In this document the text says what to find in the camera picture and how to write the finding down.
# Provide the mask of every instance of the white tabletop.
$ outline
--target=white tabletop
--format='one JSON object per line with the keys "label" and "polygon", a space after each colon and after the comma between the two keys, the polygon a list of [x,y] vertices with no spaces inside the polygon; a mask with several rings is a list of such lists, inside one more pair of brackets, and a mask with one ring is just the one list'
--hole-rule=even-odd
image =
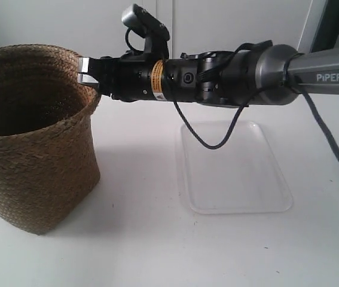
{"label": "white tabletop", "polygon": [[[339,144],[339,96],[313,99]],[[191,121],[234,112],[182,107]],[[339,164],[306,103],[242,118],[261,125],[291,209],[194,213],[177,186],[173,105],[104,98],[93,116],[101,182],[46,236],[0,218],[0,286],[339,286]]]}

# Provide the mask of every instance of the woven basket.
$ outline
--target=woven basket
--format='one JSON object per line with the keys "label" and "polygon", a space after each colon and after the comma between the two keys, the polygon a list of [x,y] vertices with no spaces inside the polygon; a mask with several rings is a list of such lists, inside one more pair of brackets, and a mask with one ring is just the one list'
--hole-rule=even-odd
{"label": "woven basket", "polygon": [[54,228],[98,183],[78,55],[49,45],[0,48],[0,217],[35,234]]}

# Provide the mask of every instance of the piper logo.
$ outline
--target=piper logo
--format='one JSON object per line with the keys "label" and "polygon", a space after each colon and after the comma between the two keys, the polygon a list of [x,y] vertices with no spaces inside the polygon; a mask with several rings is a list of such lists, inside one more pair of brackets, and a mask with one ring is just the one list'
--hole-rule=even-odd
{"label": "piper logo", "polygon": [[339,82],[339,73],[317,74],[317,82]]}

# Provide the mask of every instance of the yellow warning label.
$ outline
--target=yellow warning label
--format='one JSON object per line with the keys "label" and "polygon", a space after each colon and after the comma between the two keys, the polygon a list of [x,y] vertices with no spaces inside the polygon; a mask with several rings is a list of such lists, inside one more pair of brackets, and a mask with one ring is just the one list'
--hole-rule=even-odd
{"label": "yellow warning label", "polygon": [[151,85],[153,93],[162,93],[161,76],[163,74],[163,61],[157,61],[151,73]]}

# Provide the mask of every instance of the clear plastic tray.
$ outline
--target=clear plastic tray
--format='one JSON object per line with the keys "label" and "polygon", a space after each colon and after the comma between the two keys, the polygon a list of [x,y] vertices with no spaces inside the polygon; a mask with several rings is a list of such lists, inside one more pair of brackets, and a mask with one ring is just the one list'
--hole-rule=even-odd
{"label": "clear plastic tray", "polygon": [[[193,124],[209,144],[218,143],[229,122]],[[182,126],[176,146],[180,190],[203,214],[282,212],[292,196],[260,126],[239,121],[220,149],[203,147]]]}

